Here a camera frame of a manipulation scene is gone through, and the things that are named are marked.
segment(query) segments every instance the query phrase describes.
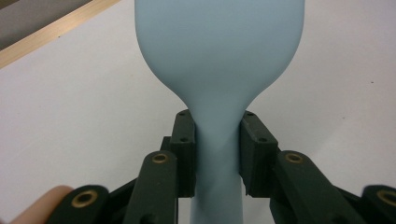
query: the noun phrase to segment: wooden edge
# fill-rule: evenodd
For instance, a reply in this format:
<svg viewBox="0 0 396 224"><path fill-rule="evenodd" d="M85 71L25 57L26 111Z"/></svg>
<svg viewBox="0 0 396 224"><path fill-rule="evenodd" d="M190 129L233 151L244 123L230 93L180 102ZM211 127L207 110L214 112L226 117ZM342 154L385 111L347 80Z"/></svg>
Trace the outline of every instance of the wooden edge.
<svg viewBox="0 0 396 224"><path fill-rule="evenodd" d="M24 39L0 51L0 69L17 61L26 54L64 35L84 21L113 6L120 0L92 0L57 21L26 36Z"/></svg>

